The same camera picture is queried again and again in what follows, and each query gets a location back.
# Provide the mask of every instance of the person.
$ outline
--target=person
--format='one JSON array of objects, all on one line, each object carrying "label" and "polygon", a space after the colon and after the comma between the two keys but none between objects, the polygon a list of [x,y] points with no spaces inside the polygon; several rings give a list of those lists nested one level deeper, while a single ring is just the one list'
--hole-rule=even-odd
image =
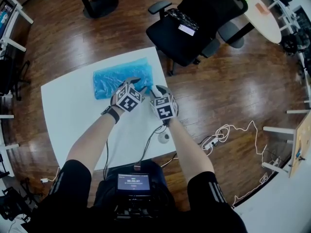
[{"label": "person", "polygon": [[[176,230],[188,225],[191,228],[203,226],[201,230],[208,232],[247,232],[242,219],[226,202],[210,159],[176,117],[164,123],[171,132],[188,184],[190,211],[179,212],[176,209],[162,168],[151,160],[136,164],[140,170],[134,169],[134,164],[110,168],[98,186],[94,205],[87,208],[95,165],[111,130],[123,113],[124,110],[116,105],[114,94],[111,106],[74,143],[49,194],[33,211],[30,221],[33,232],[41,232],[43,229],[49,232]],[[135,190],[133,187],[139,184],[132,184],[131,179],[135,182],[145,179],[146,189]],[[130,186],[133,190],[122,190],[119,186]]]}]

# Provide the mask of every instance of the blue cloth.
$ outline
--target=blue cloth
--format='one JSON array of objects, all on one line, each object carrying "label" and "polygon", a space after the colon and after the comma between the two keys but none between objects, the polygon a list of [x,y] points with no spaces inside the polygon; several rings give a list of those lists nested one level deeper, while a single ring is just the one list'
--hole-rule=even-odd
[{"label": "blue cloth", "polygon": [[110,98],[119,85],[130,77],[141,78],[134,84],[137,91],[147,86],[149,92],[153,85],[153,78],[152,67],[147,58],[95,71],[93,73],[95,98],[98,100]]}]

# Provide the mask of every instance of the display screen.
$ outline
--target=display screen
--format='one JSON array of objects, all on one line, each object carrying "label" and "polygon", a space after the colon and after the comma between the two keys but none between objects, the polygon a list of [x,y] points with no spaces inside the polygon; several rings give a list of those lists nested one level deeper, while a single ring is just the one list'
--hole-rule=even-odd
[{"label": "display screen", "polygon": [[118,190],[148,191],[149,177],[147,174],[119,174]]}]

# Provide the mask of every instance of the black wrist strap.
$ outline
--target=black wrist strap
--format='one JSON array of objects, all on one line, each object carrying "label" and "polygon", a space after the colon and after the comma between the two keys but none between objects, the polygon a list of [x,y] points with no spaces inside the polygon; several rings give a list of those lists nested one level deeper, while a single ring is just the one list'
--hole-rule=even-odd
[{"label": "black wrist strap", "polygon": [[115,119],[115,121],[116,121],[116,124],[117,124],[117,122],[118,122],[119,119],[120,119],[119,114],[113,109],[113,106],[108,106],[107,109],[105,109],[101,114],[102,114],[102,115],[104,115],[104,114],[110,114],[110,115],[112,115],[112,117],[113,117],[113,118]]}]

